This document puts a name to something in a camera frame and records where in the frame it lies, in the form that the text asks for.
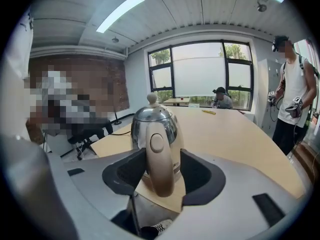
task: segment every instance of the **cable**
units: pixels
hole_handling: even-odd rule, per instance
[[[84,144],[84,142],[81,142],[80,152],[81,152],[82,158],[83,158],[83,160],[84,160],[84,159],[85,159],[85,156],[84,156],[84,154],[82,153],[82,146],[83,146],[83,144]]]
[[[276,120],[273,120],[273,119],[272,119],[272,116],[271,116],[271,108],[272,108],[272,107],[270,107],[270,118],[271,118],[272,122],[275,122],[275,121],[277,121],[278,118],[277,118]]]
[[[128,134],[128,133],[131,133],[131,131],[127,131],[127,132],[125,132],[125,133],[120,133],[120,134],[110,133],[110,135],[121,136],[121,135],[125,135],[125,134]]]
[[[298,122],[296,122],[296,124],[294,125],[294,128],[293,128],[293,144],[294,145],[298,145],[301,141],[299,141],[299,143],[297,142],[295,142],[295,135],[296,135],[296,127],[297,127],[297,125],[299,124],[299,121],[300,121],[300,119],[301,119],[301,116],[302,116],[302,112],[301,112],[301,115],[300,115],[300,117],[299,117],[299,120],[298,120]]]
[[[315,169],[314,169],[314,165],[315,165],[315,160],[316,160],[316,157],[319,155],[320,153],[320,150],[319,152],[315,155],[314,159],[313,159],[313,162],[312,162],[312,173],[313,173],[313,181],[312,181],[312,185],[315,185],[315,179],[316,179],[316,176],[315,176]]]
[[[46,136],[47,136],[47,134],[44,133],[44,140],[43,140],[43,146],[42,146],[43,151],[45,151]]]
[[[278,101],[276,102],[275,107],[276,107],[277,110],[280,110],[280,108],[278,107],[278,103],[279,103],[279,101],[281,101],[283,98],[284,98],[284,96],[282,96],[282,97],[281,97],[280,99],[278,99]]]
[[[292,155],[290,156],[289,160],[290,160],[290,159],[292,158],[292,156],[294,155],[294,152],[296,151],[298,145],[304,140],[304,138],[302,138],[302,140],[298,141],[297,143],[295,142],[296,126],[297,126],[297,124],[299,123],[299,121],[300,121],[300,119],[301,119],[301,116],[302,116],[302,113],[301,113],[301,115],[300,115],[300,117],[299,117],[298,122],[294,125],[294,128],[293,128],[293,145],[294,145],[293,147],[294,147],[294,148],[293,148],[292,151],[291,151]]]

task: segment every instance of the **conference table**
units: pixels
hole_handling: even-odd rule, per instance
[[[161,104],[166,105],[166,106],[188,106],[189,105],[190,98],[170,98],[167,99],[166,101],[163,101]]]
[[[184,148],[197,154],[209,154],[252,166],[291,193],[296,199],[305,194],[303,183],[278,146],[253,122],[237,110],[206,108],[216,114],[205,113],[197,107],[170,107],[177,117],[184,140]],[[122,134],[131,124],[117,130]],[[91,145],[99,157],[132,150],[131,135],[108,135]],[[186,194],[181,176],[169,197],[157,196],[150,181],[142,178],[136,190],[151,202],[180,213],[182,197]]]

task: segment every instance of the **electric kettle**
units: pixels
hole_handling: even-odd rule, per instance
[[[149,105],[139,109],[132,120],[132,147],[146,149],[147,170],[143,176],[150,179],[159,197],[168,197],[181,176],[183,136],[177,117],[157,102],[157,95],[152,92],[147,99]]]

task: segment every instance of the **seated person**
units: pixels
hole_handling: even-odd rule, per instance
[[[30,122],[40,124],[45,133],[52,136],[63,133],[68,139],[91,134],[102,139],[103,127],[109,134],[113,132],[107,118],[97,117],[89,95],[74,94],[72,84],[60,71],[49,70],[32,91],[37,104],[30,114]]]
[[[213,106],[217,109],[232,109],[234,107],[231,98],[226,93],[225,88],[219,87],[216,89]]]

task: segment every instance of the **table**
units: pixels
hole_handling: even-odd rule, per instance
[[[166,106],[174,106],[175,104],[177,106],[188,106],[189,105],[190,98],[170,98],[167,99],[166,101],[162,102],[161,104],[166,105]]]
[[[252,166],[274,180],[299,199],[305,193],[303,183],[278,146],[253,122],[232,109],[206,108],[215,115],[197,107],[173,106],[183,134],[184,148],[194,153],[219,156]],[[131,124],[117,130],[130,131]],[[132,149],[130,133],[108,135],[91,145],[99,157],[111,156]],[[150,183],[140,181],[136,191],[146,199],[177,213],[181,212],[182,197],[186,194],[181,177],[169,197],[159,197]]]

